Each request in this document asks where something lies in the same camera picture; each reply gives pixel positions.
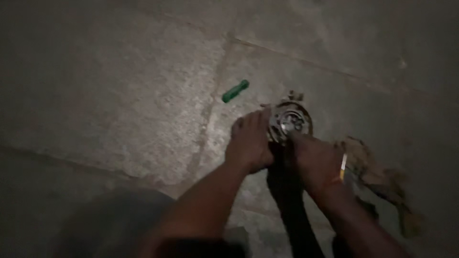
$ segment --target left hand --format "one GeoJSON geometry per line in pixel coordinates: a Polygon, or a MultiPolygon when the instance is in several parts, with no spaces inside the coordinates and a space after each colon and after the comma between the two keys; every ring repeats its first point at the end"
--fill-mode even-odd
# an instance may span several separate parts
{"type": "Polygon", "coordinates": [[[248,173],[257,172],[273,163],[266,135],[270,116],[271,110],[267,108],[236,120],[231,128],[225,163],[240,167],[248,173]]]}

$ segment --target forearm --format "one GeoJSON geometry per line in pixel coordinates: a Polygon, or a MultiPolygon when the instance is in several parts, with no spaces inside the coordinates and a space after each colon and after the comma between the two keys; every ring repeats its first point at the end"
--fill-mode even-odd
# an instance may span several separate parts
{"type": "Polygon", "coordinates": [[[190,188],[163,217],[164,237],[219,238],[247,171],[223,163],[190,188]]]}
{"type": "Polygon", "coordinates": [[[409,257],[343,185],[332,186],[317,203],[355,257],[409,257]]]}

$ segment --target wrist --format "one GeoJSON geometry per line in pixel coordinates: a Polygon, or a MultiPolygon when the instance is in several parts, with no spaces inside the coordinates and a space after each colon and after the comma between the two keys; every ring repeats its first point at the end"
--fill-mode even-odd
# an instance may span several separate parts
{"type": "Polygon", "coordinates": [[[241,174],[244,176],[250,174],[250,166],[244,163],[225,161],[223,164],[221,164],[221,166],[231,170],[232,173],[241,174]]]}
{"type": "Polygon", "coordinates": [[[320,209],[335,209],[353,200],[351,190],[343,184],[331,185],[314,198],[320,209]]]}

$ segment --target concrete floor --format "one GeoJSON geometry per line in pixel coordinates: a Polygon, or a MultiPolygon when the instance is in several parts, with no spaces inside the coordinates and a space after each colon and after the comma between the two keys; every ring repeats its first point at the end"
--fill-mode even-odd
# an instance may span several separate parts
{"type": "MultiPolygon", "coordinates": [[[[407,247],[420,257],[453,257],[458,7],[446,0],[3,0],[0,145],[122,171],[178,197],[222,161],[237,117],[297,90],[316,137],[361,138],[382,163],[406,172],[409,200],[425,216],[423,235],[407,247]],[[222,103],[242,79],[250,88],[222,103]]],[[[230,224],[246,227],[254,257],[289,257],[264,177],[246,179],[230,224]]],[[[306,206],[328,250],[333,231],[310,199],[306,206]]]]}

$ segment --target fingers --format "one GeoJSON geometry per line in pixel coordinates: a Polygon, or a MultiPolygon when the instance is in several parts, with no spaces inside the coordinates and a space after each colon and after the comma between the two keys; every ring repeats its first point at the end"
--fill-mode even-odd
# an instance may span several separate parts
{"type": "Polygon", "coordinates": [[[242,123],[244,122],[243,118],[238,118],[231,127],[231,137],[234,137],[242,128],[242,123]]]}
{"type": "Polygon", "coordinates": [[[296,130],[292,130],[288,134],[288,138],[296,145],[296,144],[301,144],[304,142],[304,136],[300,132],[296,130]]]}
{"type": "Polygon", "coordinates": [[[271,116],[271,109],[265,108],[262,111],[255,111],[249,113],[244,117],[243,126],[248,126],[257,129],[266,129],[269,124],[269,118],[271,116]]]}
{"type": "Polygon", "coordinates": [[[260,119],[260,129],[267,129],[269,125],[269,118],[271,117],[271,109],[265,108],[261,112],[261,119],[260,119]]]}

